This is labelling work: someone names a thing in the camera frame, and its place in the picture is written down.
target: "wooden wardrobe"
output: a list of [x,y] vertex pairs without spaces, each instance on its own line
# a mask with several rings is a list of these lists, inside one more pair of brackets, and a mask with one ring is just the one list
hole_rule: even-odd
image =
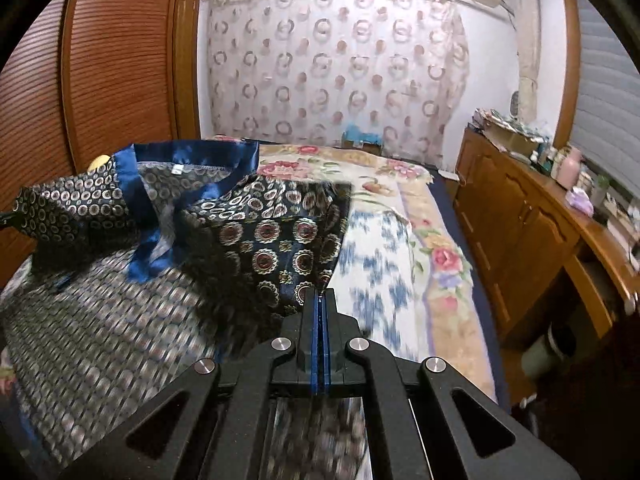
[[[199,137],[197,13],[198,0],[53,0],[42,11],[0,73],[0,211],[20,186],[81,173],[132,142]],[[33,245],[0,232],[0,288]]]

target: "metal screw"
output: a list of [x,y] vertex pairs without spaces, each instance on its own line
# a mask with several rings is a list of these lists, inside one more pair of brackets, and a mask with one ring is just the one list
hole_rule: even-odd
[[354,350],[362,352],[363,350],[369,348],[369,341],[367,341],[363,337],[354,337],[351,341],[349,341],[349,346]]
[[196,361],[193,368],[199,374],[210,374],[216,368],[216,364],[212,359],[204,358],[200,359],[200,361]]
[[426,367],[430,372],[438,374],[444,371],[447,367],[447,363],[444,359],[440,359],[439,357],[429,357],[426,362]]
[[274,350],[284,351],[291,346],[291,341],[286,337],[277,337],[273,341],[271,341],[271,347]]

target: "white wall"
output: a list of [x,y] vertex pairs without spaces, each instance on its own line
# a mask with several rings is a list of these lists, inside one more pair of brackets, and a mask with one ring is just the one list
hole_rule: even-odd
[[[200,13],[204,12],[202,2]],[[515,31],[504,9],[487,9],[460,5],[460,14],[466,30],[469,46],[470,75],[460,105],[454,111],[446,128],[444,142],[444,166],[456,165],[460,143],[466,124],[476,107],[509,111],[511,93],[518,89],[518,59]],[[206,24],[198,23],[198,102],[200,105],[200,130],[204,136],[212,132],[207,87]]]
[[538,72],[538,124],[556,134],[566,72],[566,19],[564,0],[540,2],[540,71]]

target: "floral bedspread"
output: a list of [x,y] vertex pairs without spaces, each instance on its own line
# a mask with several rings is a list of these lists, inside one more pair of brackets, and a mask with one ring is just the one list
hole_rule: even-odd
[[428,171],[357,150],[284,144],[260,147],[258,172],[351,182],[349,229],[329,284],[338,311],[398,357],[443,357],[495,400],[470,264],[442,221]]

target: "pink container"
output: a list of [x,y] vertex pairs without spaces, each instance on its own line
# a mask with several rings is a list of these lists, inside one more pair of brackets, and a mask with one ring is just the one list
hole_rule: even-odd
[[556,182],[565,189],[571,189],[578,183],[578,176],[580,175],[580,162],[582,160],[582,153],[578,148],[571,148],[571,152],[567,155],[566,159],[562,162],[560,170],[558,171],[558,177]]

